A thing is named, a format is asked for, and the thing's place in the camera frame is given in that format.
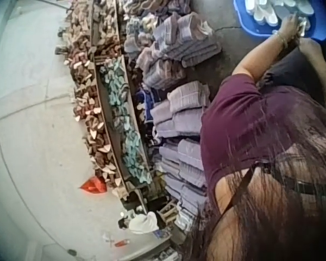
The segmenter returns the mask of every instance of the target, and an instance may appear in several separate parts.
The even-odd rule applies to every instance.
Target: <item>maroon shirt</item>
[[[292,145],[286,119],[302,98],[307,96],[286,86],[262,95],[246,74],[223,81],[202,117],[200,135],[212,203],[216,203],[215,186],[222,177],[249,168],[257,160],[271,158]]]

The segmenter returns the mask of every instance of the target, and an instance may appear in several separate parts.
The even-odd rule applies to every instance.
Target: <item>long dark hair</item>
[[[300,94],[295,108],[282,122],[268,119],[265,128],[254,132],[260,140],[270,132],[273,144],[280,142],[279,133],[287,133],[294,150],[268,144],[268,157],[281,176],[304,179],[312,184],[326,183],[326,110],[306,95]],[[243,178],[237,168],[236,152],[232,153],[235,175],[226,177],[234,194]],[[272,261],[326,259],[326,196],[316,190],[304,195],[286,188],[272,176],[261,172],[255,183],[261,190],[254,192],[251,184],[233,206],[234,237],[223,238],[220,224],[226,214],[215,214],[215,207],[204,207],[181,247],[183,260],[188,261]],[[231,248],[224,251],[221,245]]]

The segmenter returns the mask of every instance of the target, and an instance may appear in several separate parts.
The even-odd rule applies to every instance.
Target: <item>concrete floor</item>
[[[189,79],[200,80],[210,87],[214,97],[224,78],[239,61],[261,40],[248,35],[240,26],[233,0],[191,0],[192,10],[201,14],[215,30],[222,44],[222,52],[196,66]]]
[[[208,20],[222,43],[222,53],[189,73],[190,80],[207,83],[214,96],[221,81],[261,41],[241,29],[232,0],[192,0],[192,10]],[[45,246],[51,260],[67,261],[60,256],[68,248],[84,258],[130,258],[159,242],[152,235],[133,237],[117,229],[122,206],[112,194],[89,195],[78,189],[92,168],[82,127],[73,119],[73,82],[62,57],[54,55],[64,16],[62,9],[18,0],[3,33],[0,200],[19,228]],[[113,250],[102,239],[104,231],[114,240],[130,237],[131,244]]]

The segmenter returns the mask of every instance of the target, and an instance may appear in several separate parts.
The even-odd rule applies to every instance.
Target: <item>shoe display rack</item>
[[[94,175],[120,189],[119,197],[136,192],[146,209],[140,189],[152,182],[152,168],[135,116],[117,8],[116,0],[73,0],[67,10],[69,25],[58,32],[66,45],[57,46],[55,53],[65,56],[76,85],[74,115],[86,125],[84,141]],[[116,77],[107,84],[101,68],[108,78]]]

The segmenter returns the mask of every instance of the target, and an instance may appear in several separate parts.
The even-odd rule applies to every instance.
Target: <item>white slipper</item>
[[[256,0],[257,4],[262,6],[262,7],[266,7],[267,6],[267,0]]]
[[[286,4],[288,7],[295,7],[297,5],[295,0],[284,0],[284,4]]]
[[[283,7],[284,6],[284,0],[271,0],[271,3],[273,4],[273,7],[276,5]]]
[[[260,10],[259,6],[255,6],[255,13],[254,13],[254,19],[256,23],[263,26],[266,23],[265,15],[263,14],[262,10]]]
[[[312,16],[314,14],[314,9],[308,0],[297,0],[297,1],[298,1],[297,8],[302,14],[308,16]]]
[[[259,6],[259,9],[263,12],[266,22],[270,25],[270,26],[277,26],[279,21],[278,21],[278,17],[274,12],[274,9],[272,7],[271,4],[267,5],[266,7],[261,7]]]
[[[255,7],[255,0],[245,0],[245,8],[248,14],[253,15],[255,13]]]

